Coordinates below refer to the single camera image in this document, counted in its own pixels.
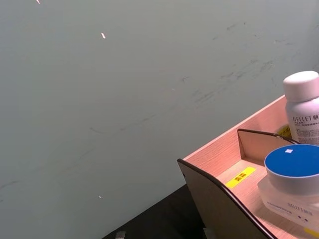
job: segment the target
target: wall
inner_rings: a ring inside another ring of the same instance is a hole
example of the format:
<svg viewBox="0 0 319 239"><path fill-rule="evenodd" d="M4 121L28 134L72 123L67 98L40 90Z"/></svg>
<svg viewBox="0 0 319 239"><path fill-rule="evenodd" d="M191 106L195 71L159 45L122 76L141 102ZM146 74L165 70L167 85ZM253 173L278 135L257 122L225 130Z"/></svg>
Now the wall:
<svg viewBox="0 0 319 239"><path fill-rule="evenodd" d="M319 70L316 0L39 2L0 2L1 238L100 239Z"/></svg>

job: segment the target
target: white bottle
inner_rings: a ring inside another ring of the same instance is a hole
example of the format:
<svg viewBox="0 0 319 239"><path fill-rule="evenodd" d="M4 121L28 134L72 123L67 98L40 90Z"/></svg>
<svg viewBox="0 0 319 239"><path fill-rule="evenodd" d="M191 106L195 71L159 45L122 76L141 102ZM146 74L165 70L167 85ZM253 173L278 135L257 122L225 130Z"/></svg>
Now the white bottle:
<svg viewBox="0 0 319 239"><path fill-rule="evenodd" d="M284 79L286 113L294 140L319 145L319 74L302 71Z"/></svg>

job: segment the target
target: yellow label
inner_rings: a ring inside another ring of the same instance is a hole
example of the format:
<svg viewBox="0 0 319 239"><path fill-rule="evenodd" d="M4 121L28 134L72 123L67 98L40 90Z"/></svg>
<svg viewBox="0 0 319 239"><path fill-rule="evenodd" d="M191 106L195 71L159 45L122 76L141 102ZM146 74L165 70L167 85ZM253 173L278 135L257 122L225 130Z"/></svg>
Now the yellow label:
<svg viewBox="0 0 319 239"><path fill-rule="evenodd" d="M310 230L308 228L304 228L304 230L305 230L306 233L308 233L308 234L310 234L310 235L312 235L312 236L314 236L316 238L319 238L319 233L317 233L317 232L315 232L313 230Z"/></svg>
<svg viewBox="0 0 319 239"><path fill-rule="evenodd" d="M244 171L242 171L240 174L238 174L236 177L234 177L232 180L230 180L228 183L226 183L226 186L228 188L234 188L237 186L237 184L244 181L250 174L252 174L256 169L252 167L246 168Z"/></svg>
<svg viewBox="0 0 319 239"><path fill-rule="evenodd" d="M292 138L289 125L282 127L277 134L286 138Z"/></svg>

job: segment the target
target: wooden desk organizer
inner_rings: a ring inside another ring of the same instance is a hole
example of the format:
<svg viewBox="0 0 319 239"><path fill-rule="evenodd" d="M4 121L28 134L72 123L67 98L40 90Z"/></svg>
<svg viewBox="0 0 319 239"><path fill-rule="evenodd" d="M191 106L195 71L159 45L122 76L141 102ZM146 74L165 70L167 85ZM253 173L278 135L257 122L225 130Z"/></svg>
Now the wooden desk organizer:
<svg viewBox="0 0 319 239"><path fill-rule="evenodd" d="M301 226L269 211L257 183L266 176L265 156L294 143L273 134L288 123L280 97L178 164L207 228L219 239L312 239ZM256 170L233 188L225 186L247 167Z"/></svg>

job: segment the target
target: blue lid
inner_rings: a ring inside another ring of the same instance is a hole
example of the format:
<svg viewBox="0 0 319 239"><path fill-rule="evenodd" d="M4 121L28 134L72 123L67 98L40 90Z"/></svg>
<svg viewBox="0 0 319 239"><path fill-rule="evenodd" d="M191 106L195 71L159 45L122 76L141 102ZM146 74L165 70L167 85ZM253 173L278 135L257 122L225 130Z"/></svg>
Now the blue lid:
<svg viewBox="0 0 319 239"><path fill-rule="evenodd" d="M273 173L288 177L307 177L319 174L319 147L294 144L272 151L265 166Z"/></svg>

